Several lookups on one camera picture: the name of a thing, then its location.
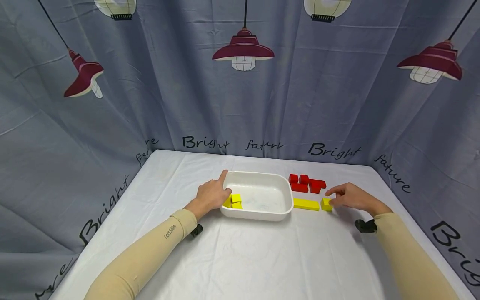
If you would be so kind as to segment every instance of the gray curtain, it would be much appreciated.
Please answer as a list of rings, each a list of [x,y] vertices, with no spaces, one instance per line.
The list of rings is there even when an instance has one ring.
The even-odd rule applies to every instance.
[[[47,299],[154,149],[370,165],[480,297],[480,4],[422,84],[473,0],[250,1],[248,72],[212,59],[244,0],[101,2],[0,0],[0,299]]]

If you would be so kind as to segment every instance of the arm sleeve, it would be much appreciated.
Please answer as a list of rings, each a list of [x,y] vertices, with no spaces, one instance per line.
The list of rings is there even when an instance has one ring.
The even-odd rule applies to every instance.
[[[457,300],[458,296],[437,265],[394,213],[375,216],[377,237],[406,300]]]
[[[93,281],[85,300],[134,300],[173,248],[196,226],[192,212],[175,212],[117,256]]]

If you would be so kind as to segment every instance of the yellow cube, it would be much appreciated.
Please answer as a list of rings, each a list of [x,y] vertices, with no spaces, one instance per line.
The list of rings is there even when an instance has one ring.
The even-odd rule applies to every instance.
[[[228,196],[228,198],[223,202],[223,206],[225,207],[232,207],[232,195]]]
[[[293,207],[301,209],[319,210],[320,207],[317,201],[293,199]]]
[[[230,197],[232,197],[232,203],[237,203],[237,202],[241,203],[241,198],[239,194],[230,195]]]
[[[241,207],[241,202],[232,203],[232,208],[243,209],[243,207]]]
[[[330,202],[330,199],[328,199],[328,198],[323,198],[322,199],[322,201],[320,202],[320,207],[322,208],[322,210],[325,210],[327,212],[332,211],[333,206],[331,206],[329,204],[329,202]]]

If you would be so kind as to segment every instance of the wrist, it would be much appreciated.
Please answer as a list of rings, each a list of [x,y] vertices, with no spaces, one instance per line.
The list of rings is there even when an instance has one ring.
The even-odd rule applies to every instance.
[[[367,211],[372,217],[377,215],[392,213],[392,209],[380,200],[375,201],[372,207]]]
[[[198,198],[190,201],[184,209],[191,211],[195,215],[197,222],[211,210],[211,208],[205,204],[205,201],[201,201]]]

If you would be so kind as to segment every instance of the table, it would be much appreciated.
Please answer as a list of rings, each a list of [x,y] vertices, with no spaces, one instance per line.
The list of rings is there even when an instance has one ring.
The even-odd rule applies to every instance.
[[[371,167],[156,150],[65,276],[52,300],[82,300],[98,274],[124,249],[184,207],[198,185],[223,169],[307,174],[327,188],[351,181],[390,206],[437,263],[461,299],[475,298]],[[319,200],[321,194],[294,192]],[[227,218],[219,210],[200,220],[140,293],[138,300],[400,299],[375,234],[360,234],[349,208],[293,209],[281,222]]]

